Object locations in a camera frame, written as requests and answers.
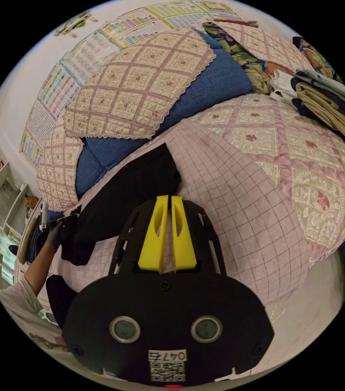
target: blue cushion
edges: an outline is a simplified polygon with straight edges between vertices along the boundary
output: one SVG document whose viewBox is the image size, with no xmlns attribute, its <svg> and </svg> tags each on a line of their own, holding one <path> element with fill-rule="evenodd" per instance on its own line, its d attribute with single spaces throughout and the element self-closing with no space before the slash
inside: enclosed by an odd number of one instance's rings
<svg viewBox="0 0 345 391">
<path fill-rule="evenodd" d="M 88 140 L 83 139 L 84 147 L 77 162 L 76 193 L 80 198 L 95 183 L 98 183 L 107 169 L 103 167 L 88 145 Z"/>
<path fill-rule="evenodd" d="M 248 94 L 252 85 L 242 67 L 219 42 L 198 31 L 216 58 L 180 96 L 160 125 L 156 135 L 217 103 Z M 147 139 L 87 138 L 79 157 L 76 191 L 79 197 L 97 183 L 108 170 L 148 142 Z"/>
</svg>

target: grid pattern fabric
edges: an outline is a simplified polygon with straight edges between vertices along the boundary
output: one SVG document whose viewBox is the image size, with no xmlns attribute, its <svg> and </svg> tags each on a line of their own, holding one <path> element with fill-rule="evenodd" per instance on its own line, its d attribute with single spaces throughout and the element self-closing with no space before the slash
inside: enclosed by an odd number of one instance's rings
<svg viewBox="0 0 345 391">
<path fill-rule="evenodd" d="M 123 165 L 162 143 L 182 176 L 177 195 L 201 205 L 214 225 L 228 276 L 252 289 L 264 305 L 288 298 L 310 267 L 304 233 L 289 200 L 250 157 L 189 119 L 131 154 L 75 207 L 84 207 Z M 98 242 L 86 266 L 63 261 L 57 252 L 53 272 L 80 291 L 108 274 L 116 240 Z M 171 225 L 164 272 L 173 269 L 170 244 Z"/>
</svg>

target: hand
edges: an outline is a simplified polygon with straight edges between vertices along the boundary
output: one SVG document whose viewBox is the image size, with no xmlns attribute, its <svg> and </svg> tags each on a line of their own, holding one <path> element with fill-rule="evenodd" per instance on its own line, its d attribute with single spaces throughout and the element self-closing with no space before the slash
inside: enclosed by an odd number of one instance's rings
<svg viewBox="0 0 345 391">
<path fill-rule="evenodd" d="M 59 222 L 56 226 L 51 227 L 49 234 L 47 235 L 46 243 L 49 243 L 53 246 L 54 250 L 60 247 L 62 240 L 64 238 L 64 224 Z"/>
</svg>

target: white sleeve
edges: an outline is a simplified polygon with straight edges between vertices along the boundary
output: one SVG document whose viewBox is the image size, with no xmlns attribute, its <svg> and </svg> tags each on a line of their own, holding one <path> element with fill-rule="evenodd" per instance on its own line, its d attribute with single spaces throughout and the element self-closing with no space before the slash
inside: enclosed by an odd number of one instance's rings
<svg viewBox="0 0 345 391">
<path fill-rule="evenodd" d="M 24 277 L 14 285 L 0 290 L 0 300 L 8 311 L 17 316 L 21 316 L 23 311 L 36 315 L 43 308 Z"/>
</svg>

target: pink quilt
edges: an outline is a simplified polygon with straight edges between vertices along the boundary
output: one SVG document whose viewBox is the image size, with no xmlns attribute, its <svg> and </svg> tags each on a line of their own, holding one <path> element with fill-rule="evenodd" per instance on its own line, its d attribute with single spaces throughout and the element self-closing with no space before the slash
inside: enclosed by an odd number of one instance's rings
<svg viewBox="0 0 345 391">
<path fill-rule="evenodd" d="M 339 136 L 262 94 L 191 119 L 250 156 L 291 200 L 312 262 L 336 251 L 345 240 L 345 143 Z"/>
<path fill-rule="evenodd" d="M 310 267 L 305 236 L 290 201 L 250 157 L 193 121 L 182 120 L 132 153 L 74 208 L 84 207 L 122 166 L 162 143 L 181 173 L 177 194 L 201 205 L 215 227 L 227 274 L 252 289 L 264 305 L 290 297 Z M 54 274 L 80 291 L 108 274 L 116 240 L 98 242 L 86 266 L 63 261 L 59 250 L 53 260 Z M 172 269 L 168 235 L 164 272 Z"/>
</svg>

